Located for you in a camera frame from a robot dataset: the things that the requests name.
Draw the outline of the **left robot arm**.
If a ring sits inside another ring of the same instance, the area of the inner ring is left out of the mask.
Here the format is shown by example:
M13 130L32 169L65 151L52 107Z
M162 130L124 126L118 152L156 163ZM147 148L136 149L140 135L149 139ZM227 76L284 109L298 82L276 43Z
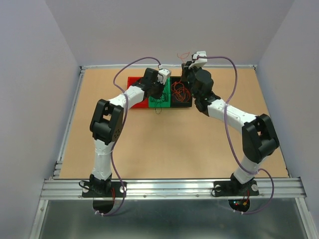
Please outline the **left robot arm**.
M170 76L171 71L168 69L146 68L144 75L123 93L110 100L100 99L97 102L90 123L95 145L95 160L89 177L88 189L99 196L106 196L110 193L111 154L124 127L125 113L148 97L161 98Z

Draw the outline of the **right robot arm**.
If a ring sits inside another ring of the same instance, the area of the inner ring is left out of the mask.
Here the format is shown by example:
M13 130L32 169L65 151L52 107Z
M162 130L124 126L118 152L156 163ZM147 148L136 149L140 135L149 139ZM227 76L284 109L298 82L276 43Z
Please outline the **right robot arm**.
M214 81L202 67L188 61L181 68L181 80L188 82L198 111L241 133L244 157L230 180L216 187L215 196L241 194L251 186L264 159L280 146L272 120L267 114L257 116L227 104L213 93Z

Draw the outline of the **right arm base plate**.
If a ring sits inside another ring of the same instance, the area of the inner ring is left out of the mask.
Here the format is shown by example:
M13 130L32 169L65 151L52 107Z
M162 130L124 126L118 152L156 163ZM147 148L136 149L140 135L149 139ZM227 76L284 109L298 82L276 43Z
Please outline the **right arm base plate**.
M259 196L259 190L255 180L250 180L245 184L240 184L235 180L223 180L213 183L211 194L213 197Z

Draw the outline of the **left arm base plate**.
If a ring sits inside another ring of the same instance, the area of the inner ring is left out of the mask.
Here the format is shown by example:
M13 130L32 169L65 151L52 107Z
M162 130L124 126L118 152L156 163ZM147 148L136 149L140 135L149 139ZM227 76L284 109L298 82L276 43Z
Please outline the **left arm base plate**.
M110 181L92 184L89 181L81 180L78 185L82 189L83 198L116 198L123 197L127 183L123 182L124 187L119 181Z

